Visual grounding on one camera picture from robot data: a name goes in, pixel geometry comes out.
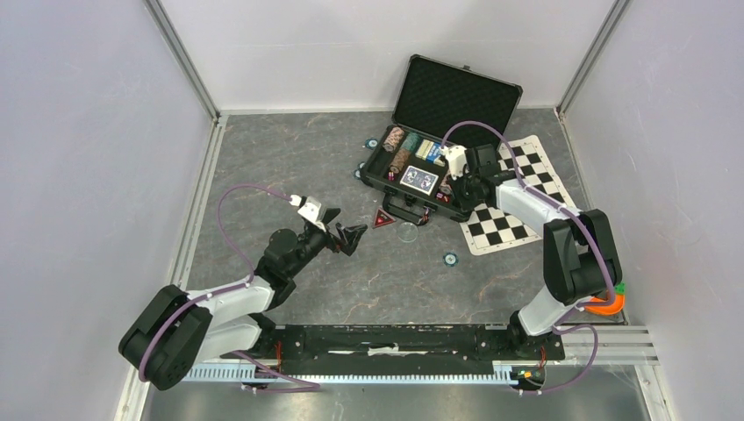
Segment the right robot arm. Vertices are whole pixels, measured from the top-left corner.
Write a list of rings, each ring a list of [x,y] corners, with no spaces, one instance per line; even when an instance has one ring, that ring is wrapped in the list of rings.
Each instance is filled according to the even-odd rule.
[[[509,351],[528,358],[557,332],[569,313],[605,293],[613,303],[623,275],[609,218],[600,210],[578,210],[528,184],[518,168],[503,170],[493,145],[447,146],[442,152],[455,198],[464,206],[484,203],[514,216],[543,242],[544,285],[512,314]]]

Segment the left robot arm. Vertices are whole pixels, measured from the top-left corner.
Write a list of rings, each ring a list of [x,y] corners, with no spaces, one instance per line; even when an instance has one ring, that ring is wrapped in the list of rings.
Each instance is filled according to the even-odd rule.
[[[296,276],[322,251],[352,255],[368,225],[328,223],[340,214],[331,208],[321,218],[305,218],[296,233],[271,234],[254,272],[235,282],[184,291],[161,288],[118,344],[118,353],[138,371],[143,382],[167,390],[197,363],[234,351],[265,357],[275,348],[272,323],[264,312],[284,303],[296,287]]]

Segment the single green blue chip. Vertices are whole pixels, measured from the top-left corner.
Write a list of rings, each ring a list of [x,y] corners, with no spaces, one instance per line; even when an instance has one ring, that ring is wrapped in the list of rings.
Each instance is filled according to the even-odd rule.
[[[459,258],[455,253],[446,253],[442,258],[444,264],[448,267],[454,267],[458,264]]]

